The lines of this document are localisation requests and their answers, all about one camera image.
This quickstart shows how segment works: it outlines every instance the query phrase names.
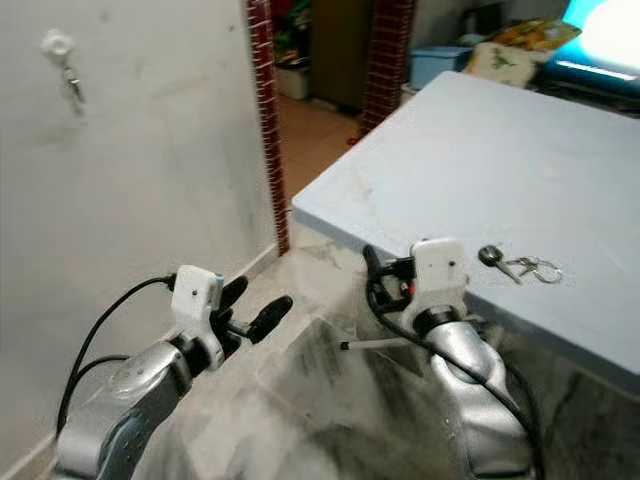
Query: marble floor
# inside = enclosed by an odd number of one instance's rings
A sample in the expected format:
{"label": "marble floor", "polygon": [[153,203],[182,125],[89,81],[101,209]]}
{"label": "marble floor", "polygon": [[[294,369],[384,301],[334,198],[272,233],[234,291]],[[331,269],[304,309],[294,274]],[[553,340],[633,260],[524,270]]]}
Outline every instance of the marble floor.
{"label": "marble floor", "polygon": [[[384,334],[364,302],[364,263],[295,223],[291,231],[291,252],[235,310],[250,320],[286,293],[292,311],[264,342],[197,379],[135,478],[466,478],[442,405],[410,359],[337,349],[342,339]],[[541,409],[548,480],[640,478],[638,403],[517,335],[501,338],[500,353],[525,374]]]}

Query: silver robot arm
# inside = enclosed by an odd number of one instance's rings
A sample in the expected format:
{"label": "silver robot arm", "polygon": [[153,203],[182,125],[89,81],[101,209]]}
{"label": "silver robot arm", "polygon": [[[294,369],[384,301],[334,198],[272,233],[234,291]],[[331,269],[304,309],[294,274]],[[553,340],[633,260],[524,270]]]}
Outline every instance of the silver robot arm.
{"label": "silver robot arm", "polygon": [[[367,298],[376,317],[395,333],[408,333],[403,336],[436,352],[429,364],[453,410],[455,445],[469,478],[536,478],[532,439],[494,394],[518,409],[506,387],[505,365],[464,321],[469,278],[462,244],[454,239],[421,241],[412,247],[410,257],[384,267],[371,247],[365,247],[364,256]],[[399,300],[382,285],[380,278],[386,275],[404,286]],[[393,311],[401,312],[400,327],[385,320],[384,313]]]}
{"label": "silver robot arm", "polygon": [[230,306],[247,287],[244,277],[223,288],[206,270],[178,270],[171,307],[179,334],[131,357],[107,384],[73,412],[57,443],[52,480],[127,480],[154,430],[204,370],[215,371],[240,346],[264,339],[290,310],[290,297],[267,305],[248,327],[232,322]]}
{"label": "silver robot arm", "polygon": [[168,342],[127,360],[65,425],[53,479],[131,478],[151,434],[191,380],[185,353]]}

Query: keys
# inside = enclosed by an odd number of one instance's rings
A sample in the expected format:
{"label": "keys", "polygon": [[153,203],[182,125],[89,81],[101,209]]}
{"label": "keys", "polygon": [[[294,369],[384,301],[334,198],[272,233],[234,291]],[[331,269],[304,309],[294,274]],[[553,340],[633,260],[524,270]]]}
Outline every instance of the keys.
{"label": "keys", "polygon": [[47,32],[40,48],[51,63],[60,69],[62,82],[67,89],[67,97],[71,101],[73,109],[77,113],[82,113],[80,105],[85,102],[85,98],[78,74],[69,61],[75,48],[75,41],[60,30],[53,29]]}
{"label": "keys", "polygon": [[520,257],[504,262],[506,265],[520,265],[524,267],[519,277],[532,273],[542,283],[560,283],[564,278],[564,272],[553,263],[540,260],[538,257]]}
{"label": "keys", "polygon": [[509,269],[509,267],[502,261],[503,258],[504,254],[498,247],[495,247],[493,245],[487,245],[486,247],[482,247],[478,251],[478,260],[480,260],[483,264],[485,264],[487,267],[496,267],[518,285],[522,285],[522,280],[520,280],[520,278],[518,278],[518,276],[513,273]]}

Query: hanging key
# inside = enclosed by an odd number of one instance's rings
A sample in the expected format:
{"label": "hanging key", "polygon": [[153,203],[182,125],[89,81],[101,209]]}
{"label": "hanging key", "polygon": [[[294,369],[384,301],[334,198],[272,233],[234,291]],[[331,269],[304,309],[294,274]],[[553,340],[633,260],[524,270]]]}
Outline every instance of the hanging key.
{"label": "hanging key", "polygon": [[500,251],[498,247],[493,245],[487,245],[486,247],[482,247],[478,251],[478,260],[480,260],[487,267],[496,267],[502,273],[511,278],[518,285],[522,285],[522,280],[518,278],[518,276],[509,269],[509,267],[502,261],[504,258],[503,253]]}
{"label": "hanging key", "polygon": [[71,90],[75,99],[80,103],[84,103],[84,95],[80,88],[80,80],[78,79],[75,70],[71,67],[65,67],[62,71],[62,80],[69,87],[69,90]]}
{"label": "hanging key", "polygon": [[80,79],[76,70],[71,66],[70,57],[75,48],[75,42],[69,35],[60,30],[49,30],[42,40],[42,53],[51,63],[60,69],[62,82],[68,90],[69,98],[74,110],[82,113],[80,104],[85,102],[84,93],[80,87]]}

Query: baseboard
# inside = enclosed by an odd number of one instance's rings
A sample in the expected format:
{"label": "baseboard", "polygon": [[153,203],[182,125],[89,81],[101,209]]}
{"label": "baseboard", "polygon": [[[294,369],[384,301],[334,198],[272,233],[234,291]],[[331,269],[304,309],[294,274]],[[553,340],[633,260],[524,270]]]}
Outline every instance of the baseboard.
{"label": "baseboard", "polygon": [[251,262],[238,272],[238,277],[244,275],[250,281],[260,275],[269,265],[278,259],[278,245],[272,243]]}
{"label": "baseboard", "polygon": [[[249,280],[255,279],[269,265],[278,258],[278,245],[272,243],[258,256],[249,263],[245,268],[238,272],[237,276],[244,275]],[[49,474],[55,461],[53,434],[44,438],[38,443],[33,450],[20,460],[18,460],[7,472],[5,472],[0,480],[34,480],[43,479]]]}
{"label": "baseboard", "polygon": [[18,460],[0,480],[34,480],[51,471],[55,459],[53,434],[40,441],[28,455]]}

